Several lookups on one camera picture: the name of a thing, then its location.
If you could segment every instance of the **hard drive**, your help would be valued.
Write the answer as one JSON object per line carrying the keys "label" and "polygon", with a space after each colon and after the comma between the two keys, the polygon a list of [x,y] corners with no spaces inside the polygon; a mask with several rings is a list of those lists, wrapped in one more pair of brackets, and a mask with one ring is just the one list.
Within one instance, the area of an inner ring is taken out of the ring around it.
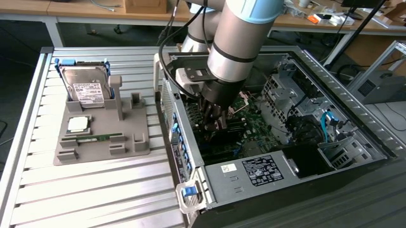
{"label": "hard drive", "polygon": [[106,63],[63,61],[58,70],[70,101],[79,101],[83,108],[104,107],[104,100],[114,97]]}

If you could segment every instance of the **wooden desk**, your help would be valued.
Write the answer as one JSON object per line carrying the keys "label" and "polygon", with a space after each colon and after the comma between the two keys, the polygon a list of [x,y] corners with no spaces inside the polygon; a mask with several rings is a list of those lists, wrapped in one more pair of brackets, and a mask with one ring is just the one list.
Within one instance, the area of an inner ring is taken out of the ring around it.
{"label": "wooden desk", "polygon": [[[52,1],[48,7],[48,15],[62,17],[142,19],[169,21],[174,10],[174,0],[169,2],[166,14],[126,13],[124,7],[115,8],[115,12],[95,6],[90,0],[74,0],[68,3]],[[123,4],[122,0],[98,0],[102,5]],[[175,21],[190,20],[190,9],[185,1],[181,1]]]}
{"label": "wooden desk", "polygon": [[[291,0],[297,6],[297,8],[303,11],[307,15],[310,15],[313,9],[310,8],[302,8],[299,7],[299,0]],[[329,8],[333,7],[333,5],[335,4],[335,9],[337,12],[343,12],[345,10],[347,10],[349,8],[341,7],[341,4],[331,1],[331,0],[314,0],[314,2],[319,3],[322,6],[327,6]],[[368,13],[361,11],[358,12],[365,18],[368,17]],[[350,31],[350,30],[357,30],[357,28],[360,27],[362,23],[362,20],[356,20],[354,24],[351,26],[343,26],[342,27],[342,31]],[[326,30],[335,30],[338,31],[341,26],[334,26],[331,24],[314,24],[310,20],[307,20],[306,18],[298,18],[298,17],[293,17],[290,14],[285,14],[281,15],[277,18],[277,21],[274,23],[274,26],[277,27],[302,27],[306,29],[326,29]],[[370,21],[369,24],[366,25],[364,32],[388,32],[389,30],[381,26],[377,22]]]}
{"label": "wooden desk", "polygon": [[47,15],[51,0],[0,0],[0,13]]}

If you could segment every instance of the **metal bracket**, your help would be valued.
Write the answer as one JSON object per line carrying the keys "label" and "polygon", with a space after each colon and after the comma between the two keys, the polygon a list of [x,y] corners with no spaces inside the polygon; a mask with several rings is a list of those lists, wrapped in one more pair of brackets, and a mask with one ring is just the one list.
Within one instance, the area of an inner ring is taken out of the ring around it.
{"label": "metal bracket", "polygon": [[211,74],[209,69],[186,68],[185,72],[186,72],[186,76],[189,77],[189,80],[193,82],[217,80],[217,77]]}

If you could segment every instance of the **white sticker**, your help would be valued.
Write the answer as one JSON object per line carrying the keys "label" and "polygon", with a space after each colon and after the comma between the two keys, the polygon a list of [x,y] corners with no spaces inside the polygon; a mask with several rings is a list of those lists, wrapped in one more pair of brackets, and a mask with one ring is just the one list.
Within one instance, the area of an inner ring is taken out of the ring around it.
{"label": "white sticker", "polygon": [[82,104],[104,102],[100,83],[78,83],[74,84],[74,88]]}
{"label": "white sticker", "polygon": [[223,172],[231,172],[231,171],[235,171],[235,170],[237,170],[235,164],[222,165],[222,171]]}

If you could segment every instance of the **hard drive label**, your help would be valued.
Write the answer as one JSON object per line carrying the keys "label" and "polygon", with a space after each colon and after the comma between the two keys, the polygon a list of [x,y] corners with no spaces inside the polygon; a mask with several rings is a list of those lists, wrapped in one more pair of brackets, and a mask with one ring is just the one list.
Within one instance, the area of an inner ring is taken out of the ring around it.
{"label": "hard drive label", "polygon": [[83,105],[104,102],[100,83],[78,83],[74,87]]}
{"label": "hard drive label", "polygon": [[261,186],[283,179],[271,155],[242,162],[254,186]]}

